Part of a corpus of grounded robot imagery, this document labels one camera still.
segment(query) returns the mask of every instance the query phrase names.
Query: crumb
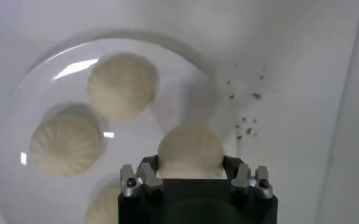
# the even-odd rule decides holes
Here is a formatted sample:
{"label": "crumb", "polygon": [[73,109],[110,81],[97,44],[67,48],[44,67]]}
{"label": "crumb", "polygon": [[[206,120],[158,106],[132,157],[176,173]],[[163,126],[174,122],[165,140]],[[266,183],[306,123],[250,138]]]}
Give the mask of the crumb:
{"label": "crumb", "polygon": [[253,93],[252,96],[255,97],[255,99],[257,99],[257,100],[262,99],[262,95],[259,93]]}

